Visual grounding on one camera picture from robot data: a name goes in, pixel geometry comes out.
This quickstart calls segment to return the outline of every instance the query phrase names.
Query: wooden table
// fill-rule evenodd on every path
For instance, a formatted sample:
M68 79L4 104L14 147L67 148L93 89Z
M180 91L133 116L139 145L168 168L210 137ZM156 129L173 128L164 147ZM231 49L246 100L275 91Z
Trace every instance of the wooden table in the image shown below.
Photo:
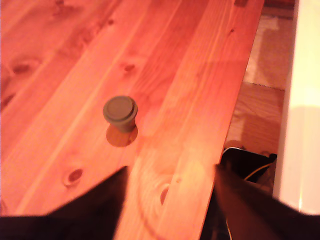
M197 239L263 0L3 0L1 213L129 166L116 239ZM129 95L137 129L104 103Z

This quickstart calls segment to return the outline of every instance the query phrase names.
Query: floor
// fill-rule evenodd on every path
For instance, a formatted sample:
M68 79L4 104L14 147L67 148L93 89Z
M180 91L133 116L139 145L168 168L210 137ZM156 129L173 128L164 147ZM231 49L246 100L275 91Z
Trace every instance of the floor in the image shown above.
M293 10L265 7L235 106L225 148L278 152Z

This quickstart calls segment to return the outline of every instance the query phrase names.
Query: wooden floor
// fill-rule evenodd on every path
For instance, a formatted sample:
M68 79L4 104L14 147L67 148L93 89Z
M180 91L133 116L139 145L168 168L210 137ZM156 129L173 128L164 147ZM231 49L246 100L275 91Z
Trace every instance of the wooden floor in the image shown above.
M116 239L197 239L263 2L2 1L1 214L130 166ZM137 102L136 132L104 120L115 95Z
M278 153L293 9L264 7L224 147Z

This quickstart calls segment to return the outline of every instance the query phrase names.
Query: round knob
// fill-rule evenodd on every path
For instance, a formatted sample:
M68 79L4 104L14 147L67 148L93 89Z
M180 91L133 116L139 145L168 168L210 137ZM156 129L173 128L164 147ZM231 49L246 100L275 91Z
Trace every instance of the round knob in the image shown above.
M129 96L115 96L103 107L103 116L123 133L131 132L136 127L138 106Z

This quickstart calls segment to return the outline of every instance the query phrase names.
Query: white surface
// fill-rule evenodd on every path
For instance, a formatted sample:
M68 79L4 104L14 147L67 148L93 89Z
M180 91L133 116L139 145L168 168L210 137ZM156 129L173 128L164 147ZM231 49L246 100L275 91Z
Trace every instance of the white surface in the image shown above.
M273 196L320 214L320 0L297 0Z

